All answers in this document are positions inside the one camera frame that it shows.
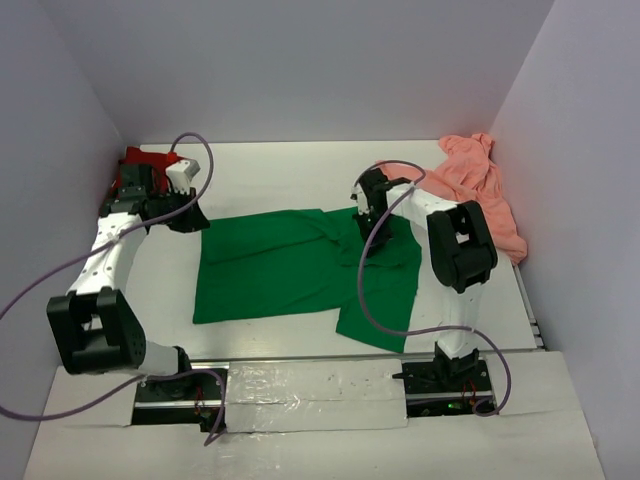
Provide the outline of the green t-shirt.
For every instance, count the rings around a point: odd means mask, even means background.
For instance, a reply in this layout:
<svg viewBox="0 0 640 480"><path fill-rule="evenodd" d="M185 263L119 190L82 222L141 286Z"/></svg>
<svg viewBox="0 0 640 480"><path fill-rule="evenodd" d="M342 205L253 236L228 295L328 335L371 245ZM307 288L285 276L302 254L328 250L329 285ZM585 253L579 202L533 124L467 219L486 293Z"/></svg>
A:
<svg viewBox="0 0 640 480"><path fill-rule="evenodd" d="M364 242L354 209L281 210L216 219L201 233L196 325L336 309L338 334L403 352L405 338L376 329L358 300ZM393 238L364 270L364 294L379 324L409 328L421 248L410 223L390 218Z"/></svg>

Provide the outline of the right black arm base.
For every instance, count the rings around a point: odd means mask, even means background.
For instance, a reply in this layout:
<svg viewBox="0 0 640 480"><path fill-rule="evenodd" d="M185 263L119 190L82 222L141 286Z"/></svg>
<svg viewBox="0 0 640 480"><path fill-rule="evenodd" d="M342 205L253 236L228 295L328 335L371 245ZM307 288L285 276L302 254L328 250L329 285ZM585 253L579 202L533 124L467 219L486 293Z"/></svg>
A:
<svg viewBox="0 0 640 480"><path fill-rule="evenodd" d="M487 364L457 379L436 379L434 361L403 362L401 371L392 375L404 386L409 418L489 414L496 407Z"/></svg>

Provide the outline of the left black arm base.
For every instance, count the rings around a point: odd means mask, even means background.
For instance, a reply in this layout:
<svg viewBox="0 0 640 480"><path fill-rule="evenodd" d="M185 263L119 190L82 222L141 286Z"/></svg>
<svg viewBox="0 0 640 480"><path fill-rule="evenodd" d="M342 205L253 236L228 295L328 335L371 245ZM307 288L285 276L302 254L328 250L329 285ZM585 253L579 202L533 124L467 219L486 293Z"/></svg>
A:
<svg viewBox="0 0 640 480"><path fill-rule="evenodd" d="M197 426L201 433L226 429L219 417L222 386L205 369L178 380L147 381L136 388L131 416L133 426Z"/></svg>

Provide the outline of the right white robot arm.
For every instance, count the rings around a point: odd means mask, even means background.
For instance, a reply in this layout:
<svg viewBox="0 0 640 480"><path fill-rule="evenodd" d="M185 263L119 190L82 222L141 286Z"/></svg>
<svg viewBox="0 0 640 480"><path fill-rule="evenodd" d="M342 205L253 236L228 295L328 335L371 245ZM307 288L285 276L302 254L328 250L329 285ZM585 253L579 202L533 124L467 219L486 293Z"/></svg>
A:
<svg viewBox="0 0 640 480"><path fill-rule="evenodd" d="M481 206L476 201L443 199L404 177L390 180L379 166L360 174L351 199L357 203L355 220L365 241L357 273L358 300L365 317L376 329L394 336L436 333L432 362L436 383L447 391L459 389L479 362L479 351L469 337L478 332L480 299L498 262ZM423 248L443 287L443 325L401 332L382 326L369 311L363 286L365 263L392 239L393 215L427 234L428 243Z"/></svg>

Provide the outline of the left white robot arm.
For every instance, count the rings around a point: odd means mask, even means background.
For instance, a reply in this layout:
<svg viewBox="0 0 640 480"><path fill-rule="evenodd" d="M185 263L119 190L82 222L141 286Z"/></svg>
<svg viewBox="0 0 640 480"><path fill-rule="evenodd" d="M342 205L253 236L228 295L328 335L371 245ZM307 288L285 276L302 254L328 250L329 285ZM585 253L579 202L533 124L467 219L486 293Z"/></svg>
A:
<svg viewBox="0 0 640 480"><path fill-rule="evenodd" d="M191 185L199 170L191 159L166 168L120 165L115 189L99 210L92 256L67 293L51 298L46 309L69 374L160 376L160 387L177 399L194 390L196 375L184 349L148 340L125 290L152 225L179 233L208 228Z"/></svg>

